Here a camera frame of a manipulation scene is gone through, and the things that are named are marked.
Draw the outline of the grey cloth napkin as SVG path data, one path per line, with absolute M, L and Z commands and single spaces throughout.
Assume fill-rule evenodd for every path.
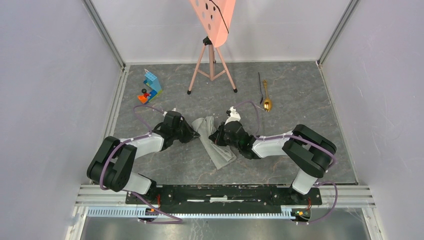
M 237 157 L 229 146 L 219 146 L 209 136 L 216 131 L 215 118 L 206 116 L 192 122 L 192 128 L 199 134 L 199 139 L 217 170 L 232 163 Z

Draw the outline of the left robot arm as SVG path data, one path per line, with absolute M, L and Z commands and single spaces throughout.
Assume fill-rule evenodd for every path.
M 189 143 L 200 137 L 181 113 L 170 110 L 152 131 L 132 138 L 106 137 L 87 168 L 87 177 L 114 192 L 130 191 L 140 195 L 152 192 L 156 182 L 133 172 L 135 159 L 162 152 L 174 141 Z

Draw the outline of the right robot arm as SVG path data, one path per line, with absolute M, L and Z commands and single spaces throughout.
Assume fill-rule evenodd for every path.
M 337 162 L 335 144 L 303 124 L 287 133 L 259 136 L 247 133 L 240 122 L 231 121 L 221 123 L 208 138 L 215 145 L 236 148 L 250 160 L 288 156 L 299 167 L 290 187 L 301 195 L 308 194 Z

